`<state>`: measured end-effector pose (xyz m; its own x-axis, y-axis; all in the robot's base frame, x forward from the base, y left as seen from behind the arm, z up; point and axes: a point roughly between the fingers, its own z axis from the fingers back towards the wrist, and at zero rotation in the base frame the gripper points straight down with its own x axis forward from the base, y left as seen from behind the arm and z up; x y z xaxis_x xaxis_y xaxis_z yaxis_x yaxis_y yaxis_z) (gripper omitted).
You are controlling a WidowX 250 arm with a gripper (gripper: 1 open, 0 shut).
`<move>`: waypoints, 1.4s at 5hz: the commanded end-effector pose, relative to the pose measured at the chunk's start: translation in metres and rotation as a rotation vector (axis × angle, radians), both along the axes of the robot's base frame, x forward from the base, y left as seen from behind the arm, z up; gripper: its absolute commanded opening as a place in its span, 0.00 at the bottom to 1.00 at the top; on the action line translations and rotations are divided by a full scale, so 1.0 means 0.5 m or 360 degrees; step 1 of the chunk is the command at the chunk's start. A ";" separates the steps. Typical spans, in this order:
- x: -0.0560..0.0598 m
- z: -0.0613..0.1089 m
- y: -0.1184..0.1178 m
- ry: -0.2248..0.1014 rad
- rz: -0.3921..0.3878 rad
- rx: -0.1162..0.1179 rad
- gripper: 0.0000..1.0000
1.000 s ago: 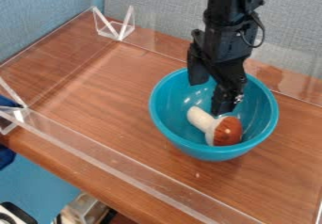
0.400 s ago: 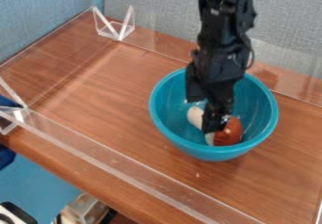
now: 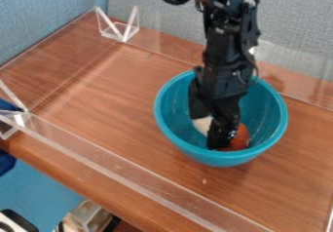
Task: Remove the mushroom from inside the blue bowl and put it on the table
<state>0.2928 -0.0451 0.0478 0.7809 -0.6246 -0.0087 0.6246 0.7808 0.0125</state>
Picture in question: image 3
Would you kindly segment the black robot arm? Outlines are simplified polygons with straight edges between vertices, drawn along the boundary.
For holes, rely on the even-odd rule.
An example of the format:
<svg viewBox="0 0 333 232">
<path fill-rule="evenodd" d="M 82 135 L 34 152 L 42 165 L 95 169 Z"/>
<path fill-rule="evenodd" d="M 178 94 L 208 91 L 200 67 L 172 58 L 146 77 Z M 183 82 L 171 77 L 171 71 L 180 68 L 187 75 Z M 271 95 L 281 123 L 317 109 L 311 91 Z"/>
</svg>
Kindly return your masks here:
<svg viewBox="0 0 333 232">
<path fill-rule="evenodd" d="M 194 121 L 211 120 L 207 147 L 227 148 L 242 125 L 240 101 L 259 75 L 251 49 L 257 46 L 260 0 L 164 0 L 180 6 L 195 1 L 203 13 L 207 39 L 204 65 L 195 67 L 190 86 L 190 111 Z"/>
</svg>

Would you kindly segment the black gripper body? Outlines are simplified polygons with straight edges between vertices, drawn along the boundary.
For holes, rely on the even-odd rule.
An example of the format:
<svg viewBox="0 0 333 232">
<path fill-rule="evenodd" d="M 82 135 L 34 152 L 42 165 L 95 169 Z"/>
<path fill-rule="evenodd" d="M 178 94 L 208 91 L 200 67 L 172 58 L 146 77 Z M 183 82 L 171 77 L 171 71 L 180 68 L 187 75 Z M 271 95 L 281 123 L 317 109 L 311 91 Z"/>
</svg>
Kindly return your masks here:
<svg viewBox="0 0 333 232">
<path fill-rule="evenodd" d="M 204 57 L 204 66 L 195 67 L 192 83 L 196 83 L 210 115 L 216 119 L 240 119 L 240 100 L 249 91 L 255 70 L 252 53 L 246 53 L 234 62 L 220 65 Z"/>
</svg>

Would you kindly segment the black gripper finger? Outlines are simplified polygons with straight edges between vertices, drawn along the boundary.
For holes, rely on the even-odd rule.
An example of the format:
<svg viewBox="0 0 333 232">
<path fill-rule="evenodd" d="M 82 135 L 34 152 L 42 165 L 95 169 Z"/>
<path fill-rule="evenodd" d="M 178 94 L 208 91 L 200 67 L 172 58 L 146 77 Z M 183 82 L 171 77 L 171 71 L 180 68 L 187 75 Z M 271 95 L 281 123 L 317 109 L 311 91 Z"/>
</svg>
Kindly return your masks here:
<svg viewBox="0 0 333 232">
<path fill-rule="evenodd" d="M 228 148 L 232 140 L 238 136 L 240 122 L 227 122 L 212 119 L 208 133 L 207 146 L 210 149 Z"/>
<path fill-rule="evenodd" d="M 191 83 L 190 87 L 190 113 L 194 120 L 206 118 L 211 114 L 196 83 Z"/>
</svg>

